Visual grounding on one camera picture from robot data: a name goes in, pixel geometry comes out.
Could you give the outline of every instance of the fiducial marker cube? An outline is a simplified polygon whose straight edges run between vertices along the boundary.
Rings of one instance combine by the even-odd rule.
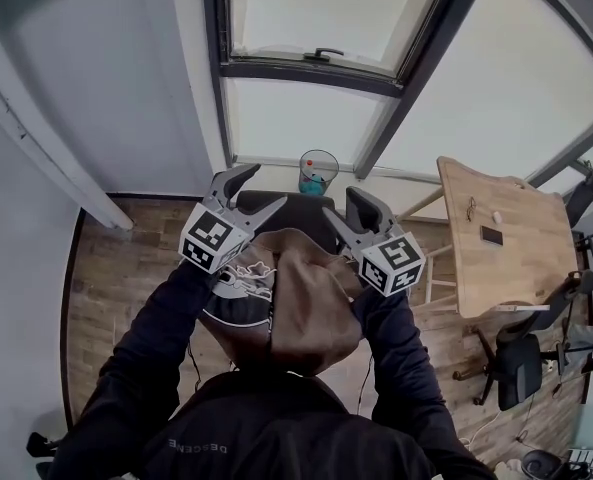
[[[253,238],[196,203],[180,234],[178,253],[213,274],[233,260]]]
[[[390,238],[361,251],[360,276],[385,297],[420,280],[425,255],[411,233]]]

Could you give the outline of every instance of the black chair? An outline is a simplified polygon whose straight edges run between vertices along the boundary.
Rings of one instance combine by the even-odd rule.
[[[593,290],[593,272],[571,272],[565,281],[554,290],[545,304],[548,311],[534,311],[531,316],[518,323],[501,328],[496,336],[496,353],[480,329],[478,335],[485,350],[488,363],[483,368],[487,382],[483,395],[474,398],[475,405],[483,405],[489,396],[494,381],[498,382],[498,406],[501,411],[511,409],[536,393],[541,387],[543,357],[536,335],[550,327],[578,294],[589,294]],[[454,372],[455,380],[467,380],[481,372],[467,374]]]
[[[334,200],[329,197],[293,192],[243,190],[238,194],[236,207],[251,213],[283,196],[287,196],[287,202],[256,230],[256,234],[284,228],[296,228],[328,253],[336,254],[336,232],[327,224],[327,219],[323,214],[323,208],[330,210],[335,208]]]
[[[532,480],[589,480],[592,468],[587,462],[563,461],[545,450],[533,450],[521,461],[521,469]]]
[[[581,181],[569,196],[565,209],[569,219],[569,227],[573,228],[593,202],[593,169]]]

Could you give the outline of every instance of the parquet floor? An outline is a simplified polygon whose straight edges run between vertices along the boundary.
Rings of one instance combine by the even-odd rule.
[[[129,328],[149,294],[164,281],[178,264],[176,253],[179,233],[193,203],[146,199],[118,199],[119,206],[134,220],[130,232],[108,230],[86,218],[78,246],[71,285],[68,315],[67,374],[71,409],[76,420],[90,397],[98,371],[112,348]],[[408,222],[405,230],[412,231],[425,250],[437,249],[449,243],[448,229],[443,224]],[[448,255],[438,257],[434,277],[453,281],[454,267]],[[449,294],[449,287],[435,287],[434,298]],[[412,293],[412,305],[424,301],[424,282]],[[477,325],[493,342],[498,329],[507,322],[525,315],[487,314],[464,320],[456,313],[415,312],[421,338],[428,348],[432,364],[447,400],[458,434],[471,439],[474,433],[498,414],[496,388],[487,404],[477,407],[472,398],[482,393],[484,377],[464,382],[452,380],[454,370],[482,368],[484,355],[478,339],[469,332]],[[586,304],[575,311],[573,320],[584,322]],[[541,348],[553,347],[562,336],[560,322],[539,333]],[[191,346],[203,381],[227,371],[229,360],[214,338],[200,325],[191,338]],[[365,340],[341,363],[320,377],[337,393],[350,412],[356,412],[361,385],[365,380],[370,358]],[[552,390],[558,383],[554,372],[543,379],[543,388],[535,395],[526,421],[531,400],[506,411],[476,437],[472,451],[493,466],[501,460],[520,458],[529,446],[563,454],[571,442],[583,379],[571,372],[572,379],[563,385],[557,398]],[[194,392],[197,380],[191,360],[181,366],[179,394],[181,403]],[[360,414],[369,417],[376,402],[373,373],[362,395]],[[525,444],[514,438],[524,429]]]

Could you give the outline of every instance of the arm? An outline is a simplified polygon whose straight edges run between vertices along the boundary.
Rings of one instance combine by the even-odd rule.
[[[156,288],[102,367],[80,420],[58,447],[50,479],[106,479],[134,467],[178,406],[178,368],[213,279],[183,262]]]
[[[373,421],[412,436],[446,480],[495,478],[458,440],[407,295],[368,288],[352,309],[374,355]]]

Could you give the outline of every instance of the black chair backrest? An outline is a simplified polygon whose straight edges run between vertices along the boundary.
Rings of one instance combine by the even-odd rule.
[[[567,210],[567,218],[569,219],[569,226],[574,227],[585,213],[585,210],[593,202],[593,169],[589,172],[585,180],[579,183],[572,195],[569,197],[565,210]]]
[[[243,190],[238,194],[236,207],[243,212],[253,212],[283,196],[287,196],[287,202],[256,230],[256,234],[296,228],[328,253],[336,254],[336,232],[327,224],[323,214],[323,208],[335,208],[334,200],[329,197],[293,192]]]
[[[591,270],[570,272],[565,281],[545,300],[544,304],[549,305],[549,310],[534,311],[525,320],[504,326],[496,337],[496,344],[507,344],[525,337],[532,331],[542,331],[549,328],[577,294],[589,294],[592,290],[593,272]]]

